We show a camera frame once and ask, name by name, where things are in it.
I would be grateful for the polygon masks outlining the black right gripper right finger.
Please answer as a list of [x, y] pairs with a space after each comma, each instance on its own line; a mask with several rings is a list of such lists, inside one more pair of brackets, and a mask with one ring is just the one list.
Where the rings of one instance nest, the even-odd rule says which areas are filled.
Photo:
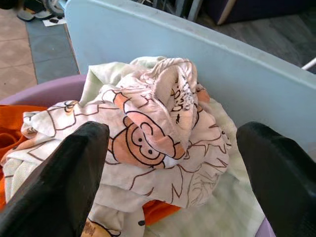
[[316, 235], [316, 163], [292, 139], [249, 122], [237, 146], [251, 187], [278, 237]]

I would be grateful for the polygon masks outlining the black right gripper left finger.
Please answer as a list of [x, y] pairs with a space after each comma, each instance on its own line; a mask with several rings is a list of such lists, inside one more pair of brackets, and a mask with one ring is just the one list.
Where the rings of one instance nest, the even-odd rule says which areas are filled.
[[3, 237], [79, 237], [99, 188], [109, 127], [87, 122], [25, 180], [0, 215]]

